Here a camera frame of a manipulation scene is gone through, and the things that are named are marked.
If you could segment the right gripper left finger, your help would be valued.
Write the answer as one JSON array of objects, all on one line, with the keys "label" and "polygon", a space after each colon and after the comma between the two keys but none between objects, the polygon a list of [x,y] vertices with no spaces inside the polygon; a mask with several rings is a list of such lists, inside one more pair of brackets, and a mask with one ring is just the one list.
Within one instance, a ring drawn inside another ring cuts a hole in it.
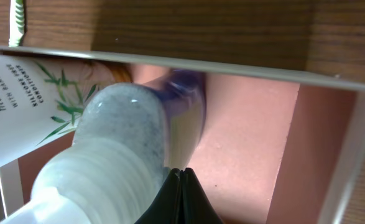
[{"label": "right gripper left finger", "polygon": [[172,169],[150,207],[135,224],[177,224],[182,196],[181,170]]}]

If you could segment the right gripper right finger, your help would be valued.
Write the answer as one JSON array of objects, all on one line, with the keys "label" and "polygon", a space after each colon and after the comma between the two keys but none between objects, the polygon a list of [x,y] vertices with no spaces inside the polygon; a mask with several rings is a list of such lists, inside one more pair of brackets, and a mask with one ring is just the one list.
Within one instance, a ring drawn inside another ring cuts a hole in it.
[{"label": "right gripper right finger", "polygon": [[186,168],[182,175],[180,217],[182,224],[223,224],[211,206],[195,172]]}]

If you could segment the clear pump bottle blue liquid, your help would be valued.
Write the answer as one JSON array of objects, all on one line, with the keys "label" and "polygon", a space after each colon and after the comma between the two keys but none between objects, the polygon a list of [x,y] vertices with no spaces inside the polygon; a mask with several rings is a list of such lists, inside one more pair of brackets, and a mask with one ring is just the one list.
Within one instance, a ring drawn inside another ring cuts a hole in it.
[{"label": "clear pump bottle blue liquid", "polygon": [[203,133],[205,75],[172,70],[101,90],[73,144],[39,172],[30,201],[6,223],[135,223]]}]

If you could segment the white conditioner tube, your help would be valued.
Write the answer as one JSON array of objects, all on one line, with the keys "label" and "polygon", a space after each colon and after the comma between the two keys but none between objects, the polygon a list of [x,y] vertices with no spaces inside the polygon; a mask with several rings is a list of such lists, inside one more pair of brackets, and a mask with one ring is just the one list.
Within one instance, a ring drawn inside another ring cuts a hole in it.
[{"label": "white conditioner tube", "polygon": [[131,80],[123,63],[0,55],[0,167],[74,131],[97,92]]}]

